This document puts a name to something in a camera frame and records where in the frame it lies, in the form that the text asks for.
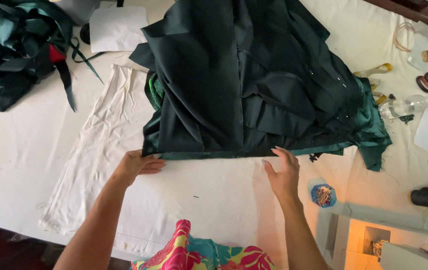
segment fabric scrap pile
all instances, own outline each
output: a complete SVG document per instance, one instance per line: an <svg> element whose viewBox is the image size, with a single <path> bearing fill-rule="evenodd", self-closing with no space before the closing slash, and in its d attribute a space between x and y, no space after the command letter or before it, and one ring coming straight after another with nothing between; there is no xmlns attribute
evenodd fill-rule
<svg viewBox="0 0 428 270"><path fill-rule="evenodd" d="M142 29L130 59L155 72L162 107L143 155L164 159L295 155L356 145L381 169L390 145L367 78L355 77L298 0L179 0Z"/></svg>
<svg viewBox="0 0 428 270"><path fill-rule="evenodd" d="M0 0L0 111L26 95L55 68L75 110L66 53L71 19L45 0Z"/></svg>

